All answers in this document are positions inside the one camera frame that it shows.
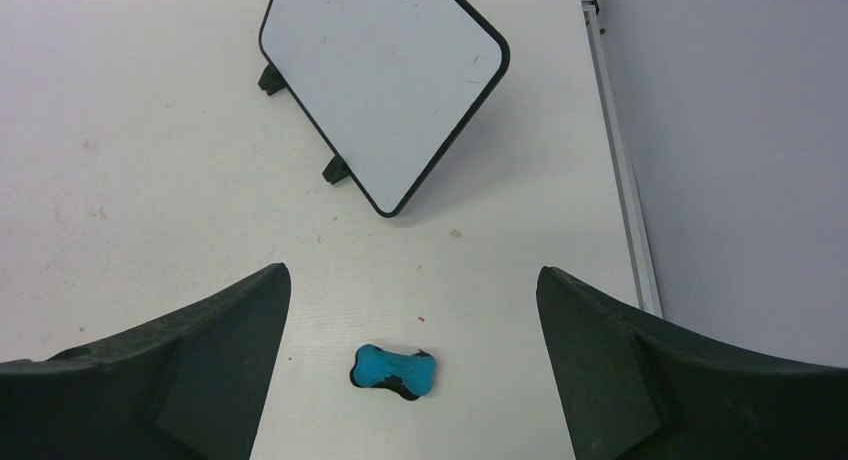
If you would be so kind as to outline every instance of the gray wall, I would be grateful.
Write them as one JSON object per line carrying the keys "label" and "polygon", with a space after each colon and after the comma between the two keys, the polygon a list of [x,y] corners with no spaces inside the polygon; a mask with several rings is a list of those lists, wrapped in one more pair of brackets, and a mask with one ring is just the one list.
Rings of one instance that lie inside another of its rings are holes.
{"label": "gray wall", "polygon": [[848,0],[601,0],[666,317],[848,367]]}

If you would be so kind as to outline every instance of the blue sponge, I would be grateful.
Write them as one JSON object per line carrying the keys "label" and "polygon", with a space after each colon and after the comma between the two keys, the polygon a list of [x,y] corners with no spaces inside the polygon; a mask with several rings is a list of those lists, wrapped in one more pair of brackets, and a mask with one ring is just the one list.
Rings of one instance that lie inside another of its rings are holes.
{"label": "blue sponge", "polygon": [[417,400],[433,389],[436,359],[419,350],[413,355],[387,352],[374,345],[356,351],[350,382],[360,388],[386,388],[407,400]]}

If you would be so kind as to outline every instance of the white tabletop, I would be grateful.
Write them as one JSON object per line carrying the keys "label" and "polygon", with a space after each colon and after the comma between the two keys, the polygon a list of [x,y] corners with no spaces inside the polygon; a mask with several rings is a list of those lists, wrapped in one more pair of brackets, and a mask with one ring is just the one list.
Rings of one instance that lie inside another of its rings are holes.
{"label": "white tabletop", "polygon": [[[539,269],[635,303],[579,0],[469,0],[510,70],[393,220],[327,185],[306,116],[257,88],[267,1],[0,0],[0,361],[282,261],[253,458],[568,458]],[[368,342],[434,354],[435,391],[352,387]]]}

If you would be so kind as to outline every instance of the small whiteboard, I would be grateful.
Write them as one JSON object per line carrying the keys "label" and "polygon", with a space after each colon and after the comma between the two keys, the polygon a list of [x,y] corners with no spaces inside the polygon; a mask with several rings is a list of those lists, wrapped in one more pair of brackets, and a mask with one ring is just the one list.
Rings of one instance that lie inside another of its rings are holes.
{"label": "small whiteboard", "polygon": [[509,65],[504,38],[465,0],[271,0],[259,45],[386,217]]}

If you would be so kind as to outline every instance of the black plastic foot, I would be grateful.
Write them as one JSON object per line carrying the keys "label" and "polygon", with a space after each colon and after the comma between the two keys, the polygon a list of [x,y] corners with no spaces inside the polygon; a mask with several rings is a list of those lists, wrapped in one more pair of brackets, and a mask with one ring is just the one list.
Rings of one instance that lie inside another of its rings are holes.
{"label": "black plastic foot", "polygon": [[324,175],[324,180],[328,181],[330,185],[335,185],[350,176],[350,169],[347,168],[347,164],[342,160],[342,157],[336,155],[327,164],[327,168],[324,169],[322,175]]}
{"label": "black plastic foot", "polygon": [[287,86],[288,84],[280,74],[280,71],[270,63],[265,67],[265,70],[262,71],[262,75],[259,77],[259,88],[267,93],[269,97]]}

